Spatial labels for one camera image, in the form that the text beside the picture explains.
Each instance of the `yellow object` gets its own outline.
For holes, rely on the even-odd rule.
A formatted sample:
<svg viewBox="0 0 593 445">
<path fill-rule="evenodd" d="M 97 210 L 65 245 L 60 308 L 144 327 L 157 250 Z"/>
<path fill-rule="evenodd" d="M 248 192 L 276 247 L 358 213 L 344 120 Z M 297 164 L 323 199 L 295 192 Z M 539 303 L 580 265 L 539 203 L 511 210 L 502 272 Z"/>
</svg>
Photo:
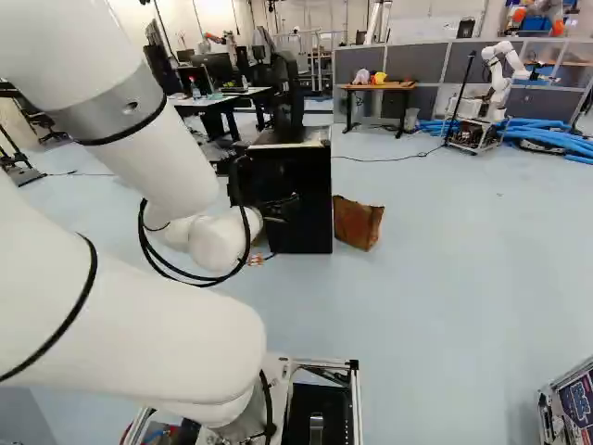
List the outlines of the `yellow object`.
<svg viewBox="0 0 593 445">
<path fill-rule="evenodd" d="M 374 84 L 375 85 L 383 85 L 385 83 L 385 78 L 387 77 L 387 74 L 385 74 L 382 71 L 376 72 L 374 74 Z"/>
</svg>

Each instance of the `desk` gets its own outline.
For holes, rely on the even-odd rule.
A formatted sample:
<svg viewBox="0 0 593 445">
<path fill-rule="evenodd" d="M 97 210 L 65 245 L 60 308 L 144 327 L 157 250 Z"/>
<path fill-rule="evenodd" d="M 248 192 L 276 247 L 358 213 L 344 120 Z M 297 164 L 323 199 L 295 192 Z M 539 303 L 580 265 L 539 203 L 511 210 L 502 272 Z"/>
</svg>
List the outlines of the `desk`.
<svg viewBox="0 0 593 445">
<path fill-rule="evenodd" d="M 273 89 L 271 86 L 250 86 L 244 93 L 223 93 L 224 95 L 236 95 L 238 97 L 247 97 L 253 101 L 253 105 L 256 108 L 256 116 L 258 118 L 258 131 L 261 132 L 266 126 L 266 121 L 263 117 L 263 104 L 262 102 L 273 95 Z"/>
<path fill-rule="evenodd" d="M 225 95 L 219 99 L 207 99 L 205 97 L 199 99 L 193 99 L 192 97 L 178 98 L 169 97 L 169 103 L 172 104 L 176 109 L 190 110 L 196 114 L 199 112 L 219 112 L 224 113 L 226 120 L 229 123 L 229 132 L 233 140 L 240 141 L 241 135 L 237 128 L 237 122 L 234 120 L 234 103 L 240 97 L 237 95 Z"/>
<path fill-rule="evenodd" d="M 229 131 L 233 140 L 240 141 L 241 136 L 234 120 L 234 105 L 241 98 L 250 98 L 256 108 L 258 118 L 258 130 L 261 132 L 265 126 L 263 116 L 262 100 L 273 93 L 270 86 L 250 86 L 244 93 L 222 93 L 219 99 L 206 99 L 204 97 L 194 100 L 192 97 L 178 98 L 169 97 L 169 102 L 176 108 L 191 109 L 193 112 L 222 112 L 229 122 Z"/>
<path fill-rule="evenodd" d="M 356 91 L 398 91 L 404 95 L 404 105 L 401 110 L 401 117 L 399 119 L 399 130 L 396 138 L 399 139 L 404 133 L 404 120 L 406 119 L 406 110 L 410 102 L 410 91 L 416 88 L 416 83 L 399 83 L 399 82 L 385 82 L 382 85 L 338 85 L 347 92 L 347 114 L 346 114 L 346 128 L 342 133 L 348 133 L 352 128 L 358 124 L 352 124 L 352 95 Z"/>
</svg>

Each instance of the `blue hose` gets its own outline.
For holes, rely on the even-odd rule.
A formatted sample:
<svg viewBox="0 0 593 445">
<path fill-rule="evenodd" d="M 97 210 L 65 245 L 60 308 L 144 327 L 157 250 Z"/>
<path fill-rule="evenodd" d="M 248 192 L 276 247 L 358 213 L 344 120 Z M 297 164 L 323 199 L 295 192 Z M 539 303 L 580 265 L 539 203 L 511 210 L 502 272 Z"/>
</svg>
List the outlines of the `blue hose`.
<svg viewBox="0 0 593 445">
<path fill-rule="evenodd" d="M 498 134 L 502 135 L 505 122 L 501 122 L 496 126 L 498 127 Z M 459 124 L 454 123 L 453 127 L 459 128 Z M 443 121 L 419 121 L 418 128 L 432 136 L 439 136 L 443 128 Z M 509 122 L 504 139 L 507 141 L 531 139 L 554 146 L 561 146 L 566 151 L 566 159 L 593 164 L 593 141 L 586 140 L 577 134 L 553 132 L 550 128 L 569 130 L 571 126 L 563 121 L 517 118 Z"/>
<path fill-rule="evenodd" d="M 583 158 L 581 156 L 575 156 L 575 155 L 564 155 L 564 158 L 567 160 L 572 160 L 574 162 L 582 162 L 584 164 L 591 164 L 593 165 L 593 159 L 592 158 Z"/>
</svg>

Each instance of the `office chair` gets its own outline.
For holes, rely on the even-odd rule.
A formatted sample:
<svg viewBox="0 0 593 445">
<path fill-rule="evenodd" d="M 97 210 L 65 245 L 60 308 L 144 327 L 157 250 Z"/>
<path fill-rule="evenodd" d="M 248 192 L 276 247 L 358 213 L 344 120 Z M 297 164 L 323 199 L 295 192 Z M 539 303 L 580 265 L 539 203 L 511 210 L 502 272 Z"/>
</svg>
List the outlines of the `office chair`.
<svg viewBox="0 0 593 445">
<path fill-rule="evenodd" d="M 68 133 L 56 132 L 54 130 L 54 125 L 56 125 L 54 120 L 47 116 L 45 113 L 43 113 L 34 104 L 29 102 L 29 100 L 27 100 L 24 96 L 17 97 L 15 100 L 20 108 L 20 113 L 23 115 L 25 121 L 27 121 L 27 123 L 29 124 L 29 126 L 35 134 L 37 134 L 37 132 L 35 131 L 34 125 L 41 128 L 45 128 L 49 132 L 45 136 L 37 138 L 40 144 L 44 144 L 50 139 L 56 139 L 57 141 L 61 141 L 70 138 Z"/>
</svg>

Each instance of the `black panel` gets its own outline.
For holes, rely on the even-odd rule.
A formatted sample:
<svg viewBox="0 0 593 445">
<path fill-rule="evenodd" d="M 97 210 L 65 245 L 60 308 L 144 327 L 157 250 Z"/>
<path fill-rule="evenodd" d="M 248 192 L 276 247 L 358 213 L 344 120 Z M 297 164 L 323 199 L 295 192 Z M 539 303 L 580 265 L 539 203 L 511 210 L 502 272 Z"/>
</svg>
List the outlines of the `black panel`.
<svg viewBox="0 0 593 445">
<path fill-rule="evenodd" d="M 486 68 L 485 62 L 482 60 L 482 49 L 486 46 L 496 45 L 498 42 L 453 42 L 451 52 L 448 57 L 447 72 L 445 74 L 445 83 L 461 83 L 463 82 L 463 75 L 467 68 L 468 56 L 475 50 L 476 55 L 473 60 L 472 70 L 468 83 L 490 83 L 488 80 L 489 69 Z M 517 51 L 521 52 L 523 42 L 512 42 L 512 46 Z M 505 64 L 504 76 L 511 77 L 512 71 Z"/>
<path fill-rule="evenodd" d="M 575 91 L 513 88 L 507 102 L 507 115 L 568 122 L 581 96 L 582 93 Z"/>
<path fill-rule="evenodd" d="M 262 132 L 247 151 L 249 161 L 239 166 L 243 200 L 258 207 L 266 218 L 264 228 L 272 252 L 332 253 L 332 149 L 329 143 L 286 144 L 307 142 L 320 128 Z"/>
<path fill-rule="evenodd" d="M 387 79 L 440 82 L 447 46 L 448 44 L 404 44 L 387 47 Z"/>
<path fill-rule="evenodd" d="M 293 391 L 282 445 L 308 445 L 310 417 L 313 414 L 323 417 L 323 445 L 354 443 L 352 408 L 347 389 L 295 383 Z"/>
<path fill-rule="evenodd" d="M 371 117 L 374 114 L 374 101 L 378 100 L 378 92 L 357 91 L 352 96 L 352 115 Z M 347 93 L 342 88 L 334 93 L 335 114 L 347 113 Z"/>
<path fill-rule="evenodd" d="M 561 78 L 561 80 L 556 83 L 557 86 L 587 88 L 591 76 L 593 76 L 593 67 L 560 65 L 556 76 Z"/>
<path fill-rule="evenodd" d="M 418 119 L 431 119 L 435 107 L 438 87 L 421 86 L 410 94 L 410 108 L 419 108 Z M 381 106 L 381 117 L 399 119 L 403 106 L 403 93 L 385 91 L 383 93 L 383 104 Z"/>
<path fill-rule="evenodd" d="M 351 83 L 362 68 L 381 71 L 384 52 L 383 47 L 335 51 L 335 83 Z"/>
</svg>

